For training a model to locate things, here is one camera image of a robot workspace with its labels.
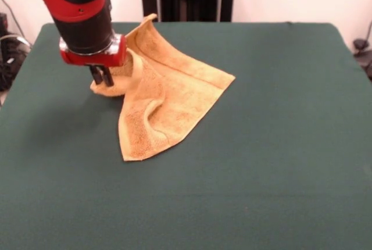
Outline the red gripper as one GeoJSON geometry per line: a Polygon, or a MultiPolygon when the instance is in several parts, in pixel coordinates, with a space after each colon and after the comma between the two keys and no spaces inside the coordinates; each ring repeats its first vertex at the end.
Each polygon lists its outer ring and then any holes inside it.
{"type": "Polygon", "coordinates": [[[72,52],[66,42],[60,38],[59,50],[62,59],[70,65],[89,66],[92,78],[96,85],[103,81],[106,86],[113,86],[113,78],[108,67],[119,67],[123,64],[126,58],[126,38],[124,35],[115,34],[112,43],[104,50],[98,53],[80,55],[72,52]]]}

